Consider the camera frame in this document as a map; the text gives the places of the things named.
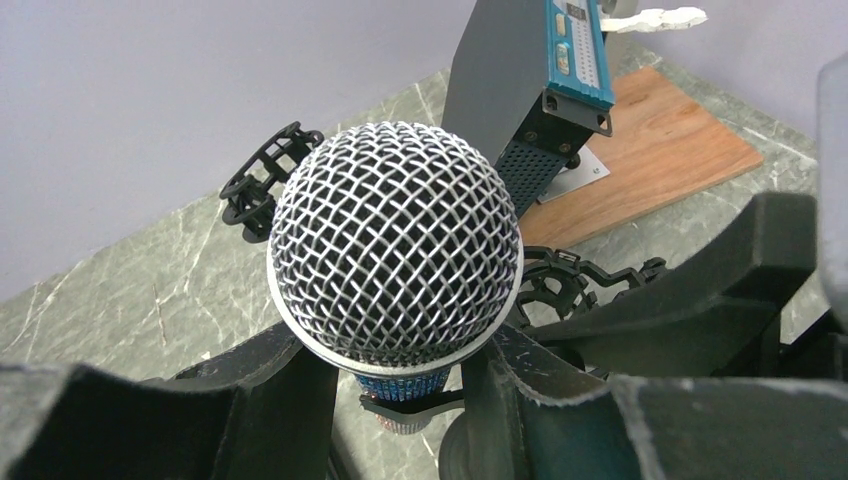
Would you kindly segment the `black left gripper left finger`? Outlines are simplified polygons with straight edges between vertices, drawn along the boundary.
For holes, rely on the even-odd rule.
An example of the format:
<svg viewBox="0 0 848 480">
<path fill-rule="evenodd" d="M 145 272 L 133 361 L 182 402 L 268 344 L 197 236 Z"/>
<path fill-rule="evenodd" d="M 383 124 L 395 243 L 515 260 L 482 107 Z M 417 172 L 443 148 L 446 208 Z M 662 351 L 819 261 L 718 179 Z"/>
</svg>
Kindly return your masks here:
<svg viewBox="0 0 848 480">
<path fill-rule="evenodd" d="M 336 479 L 337 370 L 284 324 L 177 375 L 3 364 L 5 479 Z"/>
</svg>

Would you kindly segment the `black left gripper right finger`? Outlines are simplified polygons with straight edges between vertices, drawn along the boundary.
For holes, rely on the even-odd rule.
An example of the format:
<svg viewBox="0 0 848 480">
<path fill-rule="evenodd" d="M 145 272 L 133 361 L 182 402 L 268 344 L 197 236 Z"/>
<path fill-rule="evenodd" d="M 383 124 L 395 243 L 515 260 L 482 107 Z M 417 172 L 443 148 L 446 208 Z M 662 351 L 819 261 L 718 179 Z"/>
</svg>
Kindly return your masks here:
<svg viewBox="0 0 848 480">
<path fill-rule="evenodd" d="M 476 479 L 843 479 L 847 386 L 600 380 L 516 329 L 462 365 Z"/>
</svg>

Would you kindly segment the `black tripod shock mount stand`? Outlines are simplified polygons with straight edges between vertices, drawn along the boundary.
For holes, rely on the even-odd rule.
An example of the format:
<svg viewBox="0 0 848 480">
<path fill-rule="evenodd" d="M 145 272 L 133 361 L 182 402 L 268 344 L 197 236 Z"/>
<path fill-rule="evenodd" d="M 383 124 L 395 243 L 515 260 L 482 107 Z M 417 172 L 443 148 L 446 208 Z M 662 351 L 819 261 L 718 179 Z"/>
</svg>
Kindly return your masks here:
<svg viewBox="0 0 848 480">
<path fill-rule="evenodd" d="M 602 289 L 617 285 L 623 288 L 612 298 L 619 300 L 632 291 L 644 287 L 669 272 L 667 261 L 653 257 L 643 262 L 639 269 L 623 268 L 608 272 L 598 264 L 564 249 L 545 246 L 526 246 L 523 250 L 525 265 L 521 287 L 507 323 L 520 330 L 532 326 L 527 311 L 529 304 L 542 304 L 551 308 L 558 322 L 581 316 L 600 306 L 595 284 Z"/>
</svg>

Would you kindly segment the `silver head glitter microphone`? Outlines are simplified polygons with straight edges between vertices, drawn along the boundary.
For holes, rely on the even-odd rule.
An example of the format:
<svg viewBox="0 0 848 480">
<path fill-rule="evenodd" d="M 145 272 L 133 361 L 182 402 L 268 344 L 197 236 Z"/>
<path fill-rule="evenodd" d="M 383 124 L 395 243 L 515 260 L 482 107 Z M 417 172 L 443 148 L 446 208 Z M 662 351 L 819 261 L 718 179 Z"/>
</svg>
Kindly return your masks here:
<svg viewBox="0 0 848 480">
<path fill-rule="evenodd" d="M 366 123 L 325 140 L 277 201 L 266 269 L 282 322 L 369 400 L 442 394 L 505 322 L 524 265 L 492 163 L 441 127 Z"/>
</svg>

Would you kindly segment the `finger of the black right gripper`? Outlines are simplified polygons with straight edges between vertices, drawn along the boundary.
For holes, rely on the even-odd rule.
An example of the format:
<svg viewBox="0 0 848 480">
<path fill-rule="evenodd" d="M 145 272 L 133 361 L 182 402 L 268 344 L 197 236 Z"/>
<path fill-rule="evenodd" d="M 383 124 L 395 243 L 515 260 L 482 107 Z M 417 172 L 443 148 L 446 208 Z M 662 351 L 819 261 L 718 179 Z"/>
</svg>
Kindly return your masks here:
<svg viewBox="0 0 848 480">
<path fill-rule="evenodd" d="M 661 278 L 530 338 L 613 373 L 772 374 L 783 308 L 816 268 L 817 202 L 765 192 L 708 245 Z"/>
</svg>

